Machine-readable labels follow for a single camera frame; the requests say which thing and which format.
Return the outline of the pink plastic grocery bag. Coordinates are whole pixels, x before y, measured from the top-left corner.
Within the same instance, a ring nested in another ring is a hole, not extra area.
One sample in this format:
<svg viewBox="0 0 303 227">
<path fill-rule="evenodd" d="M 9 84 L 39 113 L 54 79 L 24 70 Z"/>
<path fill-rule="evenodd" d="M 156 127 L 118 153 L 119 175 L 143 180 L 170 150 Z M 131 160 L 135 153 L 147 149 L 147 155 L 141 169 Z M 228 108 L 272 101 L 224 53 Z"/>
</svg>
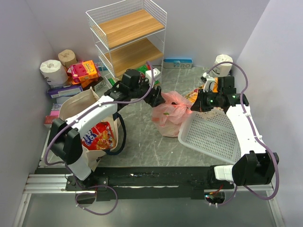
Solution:
<svg viewBox="0 0 303 227">
<path fill-rule="evenodd" d="M 176 91 L 162 93 L 165 103 L 152 109 L 151 121 L 164 137 L 177 137 L 182 123 L 191 115 L 192 102 Z"/>
</svg>

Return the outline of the red yellow snack bag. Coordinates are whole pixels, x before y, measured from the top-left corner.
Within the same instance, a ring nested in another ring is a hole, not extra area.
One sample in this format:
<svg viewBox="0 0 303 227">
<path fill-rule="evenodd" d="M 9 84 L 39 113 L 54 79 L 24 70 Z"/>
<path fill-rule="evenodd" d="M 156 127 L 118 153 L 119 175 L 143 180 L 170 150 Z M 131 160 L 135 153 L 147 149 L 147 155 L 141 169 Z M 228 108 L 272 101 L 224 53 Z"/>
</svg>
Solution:
<svg viewBox="0 0 303 227">
<path fill-rule="evenodd" d="M 116 139 L 109 122 L 100 122 L 82 137 L 81 143 L 88 150 L 113 149 Z"/>
</svg>

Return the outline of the beige canvas tote bag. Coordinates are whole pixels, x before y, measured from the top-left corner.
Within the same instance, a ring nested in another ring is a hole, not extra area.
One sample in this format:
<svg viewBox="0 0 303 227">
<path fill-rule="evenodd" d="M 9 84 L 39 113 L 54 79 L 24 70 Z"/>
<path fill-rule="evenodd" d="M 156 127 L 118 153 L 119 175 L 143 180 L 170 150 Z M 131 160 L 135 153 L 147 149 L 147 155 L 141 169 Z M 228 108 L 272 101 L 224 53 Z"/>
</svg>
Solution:
<svg viewBox="0 0 303 227">
<path fill-rule="evenodd" d="M 106 102 L 103 97 L 99 97 L 92 88 L 82 91 L 75 96 L 69 98 L 63 103 L 59 111 L 59 118 L 71 122 L 73 117 L 78 117 L 84 113 L 90 106 L 102 102 Z M 91 170 L 95 170 L 100 159 L 111 152 L 117 154 L 122 151 L 125 146 L 126 134 L 119 134 L 118 128 L 125 125 L 117 114 L 108 114 L 95 117 L 94 125 L 89 129 L 85 129 L 81 137 L 81 145 L 83 149 L 82 157 Z"/>
</svg>

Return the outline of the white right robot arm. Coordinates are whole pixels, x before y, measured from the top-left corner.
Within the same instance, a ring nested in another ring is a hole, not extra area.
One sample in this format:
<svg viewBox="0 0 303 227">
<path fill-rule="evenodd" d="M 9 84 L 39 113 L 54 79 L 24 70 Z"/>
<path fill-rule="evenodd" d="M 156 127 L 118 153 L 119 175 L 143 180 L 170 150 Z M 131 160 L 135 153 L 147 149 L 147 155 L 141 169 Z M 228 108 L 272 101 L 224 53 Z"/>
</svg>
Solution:
<svg viewBox="0 0 303 227">
<path fill-rule="evenodd" d="M 237 186 L 269 184 L 278 164 L 277 153 L 269 154 L 261 135 L 255 129 L 249 102 L 244 94 L 237 93 L 234 77 L 213 78 L 207 73 L 201 77 L 204 82 L 197 92 L 197 99 L 191 110 L 209 112 L 216 107 L 223 109 L 237 136 L 241 158 L 234 165 L 215 166 L 212 178 L 228 181 Z"/>
</svg>

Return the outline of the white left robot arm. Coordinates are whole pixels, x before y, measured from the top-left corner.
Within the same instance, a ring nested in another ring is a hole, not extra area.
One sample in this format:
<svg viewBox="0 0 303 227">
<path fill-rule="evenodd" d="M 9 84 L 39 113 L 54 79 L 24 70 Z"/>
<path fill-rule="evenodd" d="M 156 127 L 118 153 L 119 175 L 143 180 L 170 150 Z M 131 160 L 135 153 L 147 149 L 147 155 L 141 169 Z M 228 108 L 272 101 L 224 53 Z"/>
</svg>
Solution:
<svg viewBox="0 0 303 227">
<path fill-rule="evenodd" d="M 151 107 L 165 103 L 154 78 L 142 78 L 139 71 L 127 69 L 96 103 L 66 120 L 54 120 L 46 152 L 52 151 L 80 182 L 86 183 L 92 179 L 93 171 L 84 156 L 83 136 L 106 117 L 120 117 L 118 111 L 141 100 Z"/>
</svg>

